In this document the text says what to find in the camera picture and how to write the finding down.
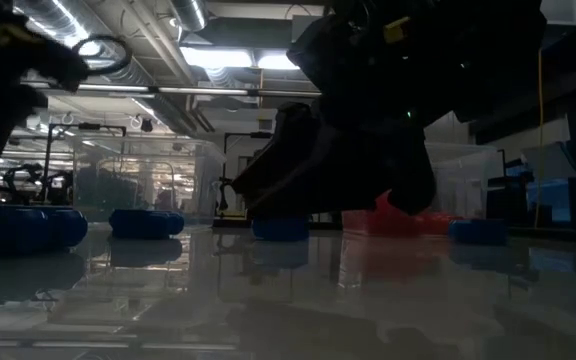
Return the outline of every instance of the glossy floor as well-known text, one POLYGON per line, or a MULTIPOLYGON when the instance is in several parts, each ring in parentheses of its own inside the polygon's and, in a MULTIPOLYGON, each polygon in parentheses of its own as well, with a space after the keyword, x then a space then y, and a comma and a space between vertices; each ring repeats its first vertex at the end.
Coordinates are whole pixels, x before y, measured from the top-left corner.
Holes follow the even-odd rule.
POLYGON ((248 231, 0 260, 0 360, 576 359, 576 246, 248 231))

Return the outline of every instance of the pipe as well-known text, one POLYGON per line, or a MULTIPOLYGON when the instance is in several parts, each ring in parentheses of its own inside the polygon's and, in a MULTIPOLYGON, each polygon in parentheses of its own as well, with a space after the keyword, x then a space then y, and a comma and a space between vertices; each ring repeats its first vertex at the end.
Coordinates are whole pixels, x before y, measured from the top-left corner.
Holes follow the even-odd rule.
MULTIPOLYGON (((183 58, 178 57, 175 59, 177 60, 177 62, 175 62, 172 59, 174 58, 174 55, 172 55, 171 58, 171 53, 167 52, 166 50, 164 50, 163 47, 161 47, 161 44, 159 43, 159 41, 157 41, 156 36, 152 33, 152 31, 146 25, 146 23, 144 23, 144 21, 141 19, 141 17, 137 13, 133 5, 130 3, 130 1, 129 0, 119 0, 119 1, 121 2, 121 5, 126 10, 128 15, 134 18, 135 22, 137 23, 137 26, 139 27, 139 30, 141 30, 141 33, 146 37, 148 42, 152 45, 155 51, 157 51, 157 54, 161 56, 161 58, 164 60, 166 65, 168 65, 170 70, 172 70, 175 76, 177 76, 177 78, 184 84, 193 84, 195 81, 192 78, 192 72, 190 71, 188 64, 186 64, 186 61, 183 58), (186 65, 186 69, 182 68, 182 63, 186 65)), ((145 9, 143 4, 139 1, 134 1, 134 4, 139 5, 139 7, 142 9, 142 13, 144 13, 146 17, 146 21, 150 23, 150 27, 153 30, 155 30, 157 36, 159 36, 163 44, 166 45, 166 43, 168 42, 166 41, 167 36, 161 32, 161 28, 159 29, 159 32, 157 31, 156 29, 156 27, 158 27, 157 20, 155 20, 155 18, 150 14, 150 11, 148 11, 148 9, 145 9)))
POLYGON ((171 0, 177 24, 184 31, 196 32, 208 25, 208 9, 203 0, 171 0))
MULTIPOLYGON (((110 29, 83 0, 14 0, 14 5, 33 22, 44 28, 44 32, 68 43, 92 33, 109 34, 110 29)), ((116 58, 120 50, 114 45, 102 47, 104 57, 116 58)), ((154 83, 150 75, 133 59, 126 68, 104 76, 110 83, 130 83, 147 87, 154 83)), ((197 126, 177 109, 168 99, 159 94, 153 99, 143 99, 172 131, 179 134, 195 135, 197 126)))
POLYGON ((188 84, 189 85, 194 84, 195 80, 193 79, 192 76, 192 70, 190 69, 190 65, 188 65, 188 62, 186 62, 186 59, 184 59, 184 56, 181 54, 179 45, 177 43, 173 44, 173 42, 170 41, 170 39, 168 38, 168 33, 161 28, 159 22, 157 21, 157 19, 155 19, 153 13, 148 9, 148 7, 146 7, 146 5, 142 0, 133 0, 133 4, 137 5, 137 8, 143 14, 146 22, 150 24, 150 27, 155 31, 155 33, 157 34, 161 42, 164 44, 170 55, 172 55, 173 59, 177 62, 177 65, 179 66, 181 71, 183 71, 184 74, 187 74, 187 76, 190 78, 188 84))
POLYGON ((196 115, 197 117, 202 120, 206 126, 208 126, 208 130, 210 130, 210 132, 215 132, 215 128, 212 126, 212 124, 210 123, 210 121, 208 121, 208 119, 206 118, 206 116, 204 115, 204 113, 201 112, 201 110, 196 110, 196 115))
POLYGON ((199 124, 199 126, 201 126, 206 132, 215 132, 215 128, 212 127, 208 119, 199 116, 201 115, 201 112, 196 110, 194 104, 195 97, 193 95, 186 96, 186 111, 196 119, 197 124, 199 124))
MULTIPOLYGON (((64 91, 46 81, 22 81, 35 89, 64 91)), ((250 96, 250 97, 292 97, 314 99, 321 95, 318 91, 290 91, 269 89, 217 89, 203 87, 171 87, 171 86, 132 86, 132 85, 98 85, 81 84, 77 93, 110 91, 124 96, 134 94, 186 94, 186 95, 222 95, 222 96, 250 96)))

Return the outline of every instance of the yellow cable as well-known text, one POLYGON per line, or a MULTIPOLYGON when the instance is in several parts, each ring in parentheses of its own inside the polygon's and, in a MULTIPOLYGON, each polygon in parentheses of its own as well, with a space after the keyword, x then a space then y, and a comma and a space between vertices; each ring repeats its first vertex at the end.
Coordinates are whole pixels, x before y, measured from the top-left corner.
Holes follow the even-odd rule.
POLYGON ((535 211, 535 229, 539 227, 539 207, 541 206, 541 181, 544 177, 544 159, 542 148, 544 146, 544 92, 543 71, 541 65, 541 49, 537 59, 538 89, 539 89, 539 160, 537 163, 537 209, 535 211))

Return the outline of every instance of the blue foam block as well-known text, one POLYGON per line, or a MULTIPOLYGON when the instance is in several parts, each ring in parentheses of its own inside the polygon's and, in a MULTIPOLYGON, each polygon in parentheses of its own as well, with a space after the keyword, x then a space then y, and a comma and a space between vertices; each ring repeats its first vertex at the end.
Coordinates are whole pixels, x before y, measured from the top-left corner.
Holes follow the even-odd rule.
POLYGON ((109 223, 117 239, 168 239, 184 228, 183 217, 168 211, 115 210, 109 223))
POLYGON ((505 245, 508 241, 503 220, 455 220, 448 234, 461 244, 505 245))
POLYGON ((44 212, 0 206, 0 255, 29 255, 49 248, 51 241, 44 212))
POLYGON ((310 236, 308 218, 253 219, 252 233, 259 240, 299 241, 310 236))
POLYGON ((68 206, 4 205, 6 208, 40 210, 48 217, 52 232, 51 249, 74 247, 86 237, 88 221, 80 211, 68 206))

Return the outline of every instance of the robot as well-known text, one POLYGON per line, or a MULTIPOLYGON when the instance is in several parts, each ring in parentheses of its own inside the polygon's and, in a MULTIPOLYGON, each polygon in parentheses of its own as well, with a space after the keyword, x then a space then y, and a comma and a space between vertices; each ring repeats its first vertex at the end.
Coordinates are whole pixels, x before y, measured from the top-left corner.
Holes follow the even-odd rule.
MULTIPOLYGON (((426 209, 435 178, 424 128, 454 111, 469 121, 502 101, 498 84, 536 75, 546 20, 541 0, 337 0, 288 58, 322 96, 279 108, 276 132, 232 181, 257 217, 365 209, 387 190, 408 214, 426 209)), ((12 128, 45 106, 19 85, 28 69, 75 91, 93 71, 24 26, 0 3, 0 154, 12 128)), ((125 43, 111 37, 90 40, 125 43)))

